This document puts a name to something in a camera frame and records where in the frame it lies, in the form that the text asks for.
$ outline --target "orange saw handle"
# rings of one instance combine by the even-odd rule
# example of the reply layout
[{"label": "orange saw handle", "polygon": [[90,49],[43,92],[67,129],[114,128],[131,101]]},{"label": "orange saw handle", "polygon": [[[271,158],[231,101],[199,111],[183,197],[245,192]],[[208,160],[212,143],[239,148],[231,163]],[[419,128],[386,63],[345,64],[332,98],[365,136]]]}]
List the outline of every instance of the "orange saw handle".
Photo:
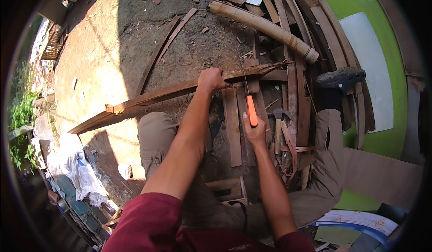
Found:
[{"label": "orange saw handle", "polygon": [[247,114],[249,115],[249,120],[251,121],[251,127],[255,128],[258,125],[258,117],[255,111],[255,105],[252,96],[247,96],[247,109]]}]

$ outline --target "khaki pants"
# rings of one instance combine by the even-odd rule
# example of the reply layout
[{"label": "khaki pants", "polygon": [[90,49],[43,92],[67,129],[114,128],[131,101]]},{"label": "khaki pants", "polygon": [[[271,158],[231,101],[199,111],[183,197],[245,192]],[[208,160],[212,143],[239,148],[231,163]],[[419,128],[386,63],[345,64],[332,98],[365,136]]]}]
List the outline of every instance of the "khaki pants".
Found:
[{"label": "khaki pants", "polygon": [[[316,116],[314,179],[308,189],[289,194],[297,227],[317,220],[337,204],[342,195],[342,125],[340,112],[320,111]],[[163,112],[152,112],[138,124],[141,164],[149,179],[176,136],[178,125]],[[256,238],[270,235],[270,227],[262,204],[246,206],[246,233]],[[195,176],[183,202],[183,227],[226,227],[242,231],[245,215],[239,207],[222,205],[204,183]]]}]

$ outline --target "hand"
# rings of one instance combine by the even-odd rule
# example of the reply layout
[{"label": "hand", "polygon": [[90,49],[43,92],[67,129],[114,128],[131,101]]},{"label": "hand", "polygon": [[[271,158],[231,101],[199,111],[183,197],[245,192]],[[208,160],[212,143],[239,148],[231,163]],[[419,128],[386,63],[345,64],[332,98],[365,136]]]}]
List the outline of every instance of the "hand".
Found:
[{"label": "hand", "polygon": [[224,82],[222,78],[222,69],[220,68],[210,67],[201,71],[201,74],[198,77],[198,87],[206,89],[209,93],[228,86],[230,86],[230,84]]},{"label": "hand", "polygon": [[258,125],[255,128],[251,127],[251,121],[246,112],[243,112],[243,123],[245,124],[245,132],[247,139],[254,147],[265,145],[266,138],[266,124],[258,116]]}]

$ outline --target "green board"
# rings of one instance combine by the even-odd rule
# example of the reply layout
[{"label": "green board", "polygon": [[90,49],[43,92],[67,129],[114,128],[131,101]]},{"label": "green board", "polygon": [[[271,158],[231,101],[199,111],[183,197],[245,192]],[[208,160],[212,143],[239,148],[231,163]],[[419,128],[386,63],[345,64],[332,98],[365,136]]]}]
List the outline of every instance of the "green board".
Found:
[{"label": "green board", "polygon": [[[390,76],[393,92],[394,127],[389,130],[366,134],[363,150],[382,156],[399,159],[405,140],[407,128],[408,97],[407,81],[403,70],[401,53],[393,29],[380,3],[377,0],[327,0],[338,19],[348,17],[358,12],[364,12],[368,17],[375,34],[380,42]],[[355,126],[344,133],[344,146],[355,147]],[[360,197],[354,193],[344,191],[336,209],[376,210],[380,203]]]}]

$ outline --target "hammer head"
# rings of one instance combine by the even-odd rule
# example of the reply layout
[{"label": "hammer head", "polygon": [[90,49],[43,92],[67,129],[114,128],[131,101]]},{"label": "hammer head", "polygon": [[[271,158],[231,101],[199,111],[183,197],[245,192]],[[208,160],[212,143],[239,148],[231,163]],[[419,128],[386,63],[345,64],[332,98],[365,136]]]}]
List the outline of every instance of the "hammer head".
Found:
[{"label": "hammer head", "polygon": [[276,119],[283,119],[283,117],[284,117],[284,114],[289,118],[289,119],[291,119],[291,117],[289,116],[289,114],[288,114],[288,112],[286,112],[286,110],[283,110],[283,109],[275,109],[275,110],[273,110],[273,115],[274,115],[274,118],[276,118]]}]

